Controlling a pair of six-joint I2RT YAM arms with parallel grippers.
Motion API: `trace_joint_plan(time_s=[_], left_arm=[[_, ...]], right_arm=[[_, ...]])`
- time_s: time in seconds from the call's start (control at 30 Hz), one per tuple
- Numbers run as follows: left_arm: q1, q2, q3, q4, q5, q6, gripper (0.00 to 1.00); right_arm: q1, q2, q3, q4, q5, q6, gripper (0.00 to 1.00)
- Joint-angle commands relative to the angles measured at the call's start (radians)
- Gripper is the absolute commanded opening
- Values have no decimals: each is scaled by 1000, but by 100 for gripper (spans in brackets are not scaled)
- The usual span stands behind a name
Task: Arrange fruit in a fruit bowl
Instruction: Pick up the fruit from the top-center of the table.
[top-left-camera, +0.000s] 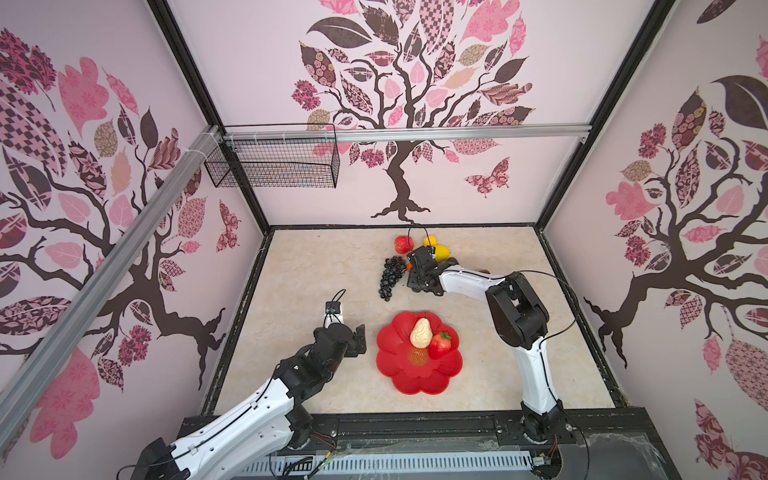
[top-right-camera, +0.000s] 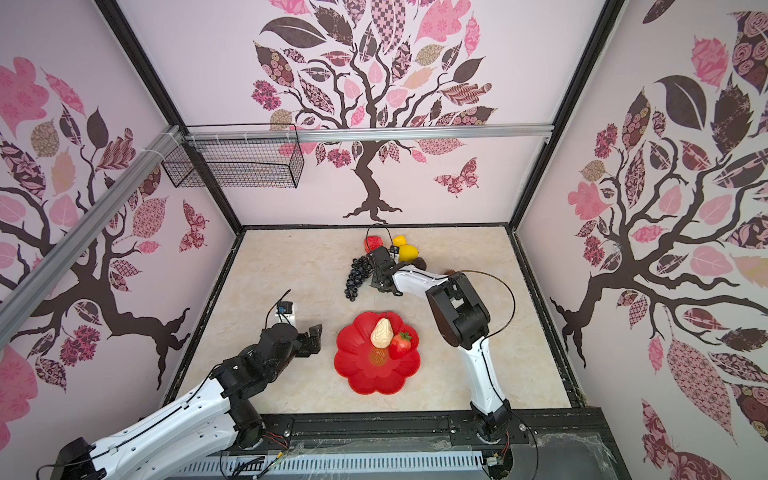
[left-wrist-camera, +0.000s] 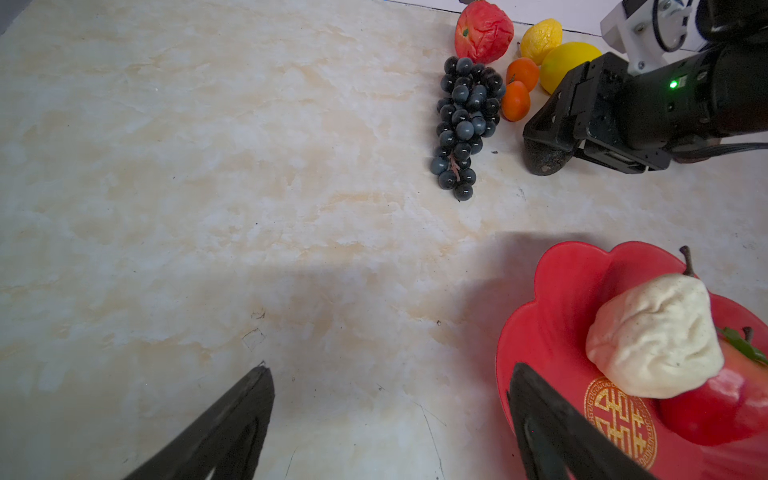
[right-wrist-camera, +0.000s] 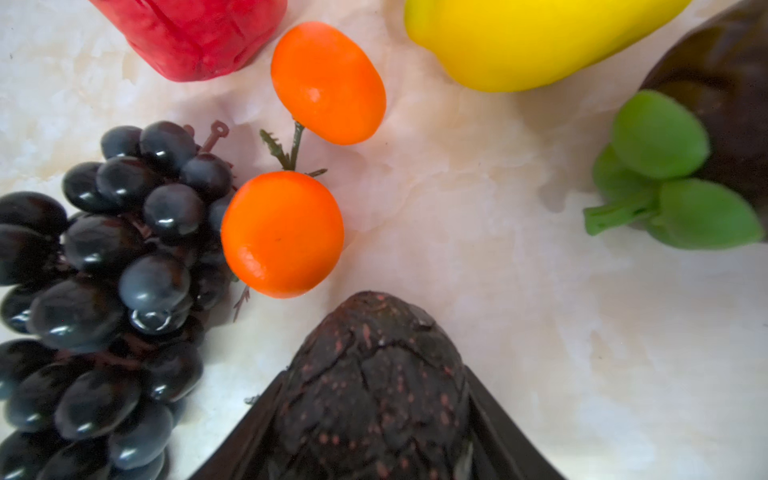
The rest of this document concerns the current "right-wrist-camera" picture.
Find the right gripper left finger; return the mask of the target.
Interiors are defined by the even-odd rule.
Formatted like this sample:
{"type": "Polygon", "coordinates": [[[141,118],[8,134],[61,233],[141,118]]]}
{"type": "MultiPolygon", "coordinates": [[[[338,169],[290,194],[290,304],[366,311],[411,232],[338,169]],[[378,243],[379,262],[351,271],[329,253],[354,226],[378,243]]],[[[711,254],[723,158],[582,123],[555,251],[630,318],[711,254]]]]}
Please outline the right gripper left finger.
{"type": "Polygon", "coordinates": [[[268,479],[273,421],[287,378],[280,372],[251,406],[232,433],[190,480],[268,479]]]}

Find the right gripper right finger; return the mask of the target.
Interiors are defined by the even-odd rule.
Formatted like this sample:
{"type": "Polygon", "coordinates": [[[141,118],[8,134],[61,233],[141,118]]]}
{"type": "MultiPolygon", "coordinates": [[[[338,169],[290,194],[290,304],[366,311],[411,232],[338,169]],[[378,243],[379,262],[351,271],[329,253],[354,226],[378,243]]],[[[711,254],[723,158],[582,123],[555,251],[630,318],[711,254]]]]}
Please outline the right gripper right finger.
{"type": "Polygon", "coordinates": [[[470,479],[565,480],[536,449],[476,374],[465,367],[473,442],[470,479]]]}

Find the dark avocado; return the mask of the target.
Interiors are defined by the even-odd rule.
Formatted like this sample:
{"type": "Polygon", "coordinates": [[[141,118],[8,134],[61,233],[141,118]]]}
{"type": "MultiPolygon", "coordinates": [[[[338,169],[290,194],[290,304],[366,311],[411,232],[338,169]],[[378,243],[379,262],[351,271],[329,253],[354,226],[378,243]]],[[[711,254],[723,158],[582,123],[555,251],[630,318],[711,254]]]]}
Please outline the dark avocado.
{"type": "Polygon", "coordinates": [[[356,293],[295,354],[273,432],[273,479],[467,479],[462,357],[424,309],[356,293]]]}

